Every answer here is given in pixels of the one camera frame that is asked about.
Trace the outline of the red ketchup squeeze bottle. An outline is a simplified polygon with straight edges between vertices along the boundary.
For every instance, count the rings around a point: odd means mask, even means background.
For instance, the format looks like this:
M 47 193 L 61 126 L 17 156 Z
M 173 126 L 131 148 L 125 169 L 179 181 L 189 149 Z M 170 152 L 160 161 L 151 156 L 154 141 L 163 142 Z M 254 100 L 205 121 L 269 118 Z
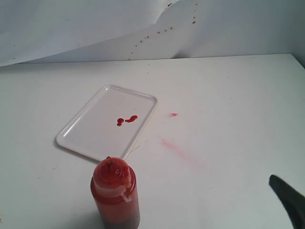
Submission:
M 95 168 L 91 193 L 105 229 L 137 229 L 140 224 L 134 170 L 122 159 L 107 157 Z

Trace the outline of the white rectangular plastic tray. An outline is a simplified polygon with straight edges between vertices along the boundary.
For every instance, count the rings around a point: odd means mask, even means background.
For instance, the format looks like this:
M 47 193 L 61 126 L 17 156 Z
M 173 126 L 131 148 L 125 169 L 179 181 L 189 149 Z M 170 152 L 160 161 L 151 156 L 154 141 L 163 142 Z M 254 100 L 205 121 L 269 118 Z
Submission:
M 57 134 L 61 147 L 102 161 L 125 159 L 158 104 L 156 97 L 116 85 L 102 87 Z M 138 118 L 117 126 L 117 119 Z

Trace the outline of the red ketchup blob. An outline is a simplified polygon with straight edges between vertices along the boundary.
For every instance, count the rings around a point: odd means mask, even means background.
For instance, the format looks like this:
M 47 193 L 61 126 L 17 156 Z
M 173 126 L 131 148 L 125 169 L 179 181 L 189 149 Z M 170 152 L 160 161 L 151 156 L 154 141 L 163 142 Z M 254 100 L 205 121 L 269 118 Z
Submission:
M 132 122 L 134 122 L 137 118 L 138 118 L 137 115 L 132 115 L 129 119 L 118 118 L 118 119 L 117 119 L 117 126 L 122 126 L 122 124 L 123 124 L 124 122 L 126 122 L 126 123 L 132 123 Z

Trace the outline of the white backdrop cloth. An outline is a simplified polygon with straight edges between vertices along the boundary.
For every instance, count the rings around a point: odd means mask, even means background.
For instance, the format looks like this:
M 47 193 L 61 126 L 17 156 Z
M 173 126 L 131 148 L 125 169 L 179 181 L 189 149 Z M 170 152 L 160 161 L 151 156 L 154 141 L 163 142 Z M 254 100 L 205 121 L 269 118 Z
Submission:
M 3 0 L 0 64 L 291 53 L 302 0 Z

